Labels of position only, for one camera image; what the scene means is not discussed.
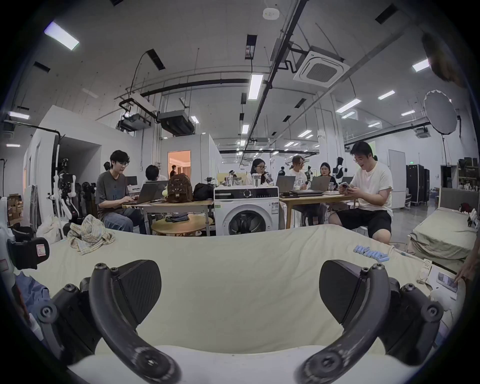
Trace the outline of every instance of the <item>washing machine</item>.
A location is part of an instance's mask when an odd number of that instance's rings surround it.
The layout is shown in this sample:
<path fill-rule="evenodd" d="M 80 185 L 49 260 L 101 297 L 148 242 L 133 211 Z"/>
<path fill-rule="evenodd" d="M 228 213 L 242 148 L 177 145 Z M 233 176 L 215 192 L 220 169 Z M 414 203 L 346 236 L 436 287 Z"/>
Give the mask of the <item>washing machine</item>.
<path fill-rule="evenodd" d="M 278 230 L 278 187 L 220 186 L 214 207 L 217 236 Z"/>

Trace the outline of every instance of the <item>brown backpack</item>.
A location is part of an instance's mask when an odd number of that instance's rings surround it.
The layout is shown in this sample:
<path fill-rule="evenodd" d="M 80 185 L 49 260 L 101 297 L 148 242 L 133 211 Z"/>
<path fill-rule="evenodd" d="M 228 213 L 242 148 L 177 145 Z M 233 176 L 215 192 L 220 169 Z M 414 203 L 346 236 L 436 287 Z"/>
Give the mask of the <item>brown backpack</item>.
<path fill-rule="evenodd" d="M 192 183 L 184 173 L 173 175 L 168 181 L 169 203 L 190 203 L 193 201 Z"/>

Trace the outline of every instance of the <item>plaid cloth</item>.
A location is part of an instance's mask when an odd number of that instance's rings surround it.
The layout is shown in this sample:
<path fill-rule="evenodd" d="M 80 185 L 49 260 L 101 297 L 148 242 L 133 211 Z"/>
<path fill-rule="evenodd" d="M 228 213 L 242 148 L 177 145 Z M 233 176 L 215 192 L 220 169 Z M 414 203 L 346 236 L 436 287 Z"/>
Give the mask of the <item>plaid cloth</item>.
<path fill-rule="evenodd" d="M 80 255 L 93 252 L 103 244 L 111 244 L 115 241 L 115 236 L 107 229 L 103 223 L 88 215 L 82 225 L 70 224 L 70 230 L 67 234 L 67 241 L 72 248 L 76 248 Z"/>

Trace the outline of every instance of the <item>black shorts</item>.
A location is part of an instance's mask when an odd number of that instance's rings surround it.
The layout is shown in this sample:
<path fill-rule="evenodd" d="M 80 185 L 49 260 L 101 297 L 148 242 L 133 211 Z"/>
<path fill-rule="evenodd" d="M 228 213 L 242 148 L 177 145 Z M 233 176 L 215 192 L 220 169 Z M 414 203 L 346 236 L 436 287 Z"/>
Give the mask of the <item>black shorts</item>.
<path fill-rule="evenodd" d="M 346 209 L 336 213 L 346 229 L 355 229 L 360 226 L 368 228 L 368 237 L 379 229 L 386 229 L 392 233 L 392 217 L 387 211 L 367 211 L 366 209 Z"/>

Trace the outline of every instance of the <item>bed sheet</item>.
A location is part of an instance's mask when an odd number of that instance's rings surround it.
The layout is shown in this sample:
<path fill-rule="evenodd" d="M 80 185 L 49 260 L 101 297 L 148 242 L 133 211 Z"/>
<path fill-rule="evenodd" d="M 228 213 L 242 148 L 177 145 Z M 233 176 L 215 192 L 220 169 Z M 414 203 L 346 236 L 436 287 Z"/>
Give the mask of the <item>bed sheet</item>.
<path fill-rule="evenodd" d="M 467 218 L 459 211 L 438 208 L 410 234 L 413 250 L 432 258 L 465 259 L 477 237 L 477 230 L 468 227 Z"/>
<path fill-rule="evenodd" d="M 258 353 L 333 342 L 343 328 L 320 299 L 320 269 L 329 259 L 371 266 L 374 259 L 353 252 L 357 244 L 389 254 L 385 267 L 400 285 L 415 282 L 421 267 L 420 259 L 402 256 L 393 246 L 328 224 L 210 238 L 113 232 L 115 242 L 86 255 L 65 241 L 53 244 L 49 259 L 30 275 L 53 296 L 67 283 L 78 286 L 96 263 L 114 267 L 154 260 L 162 292 L 138 334 L 152 345 L 210 352 Z M 383 353 L 381 342 L 370 351 Z M 102 340 L 96 353 L 111 352 Z"/>

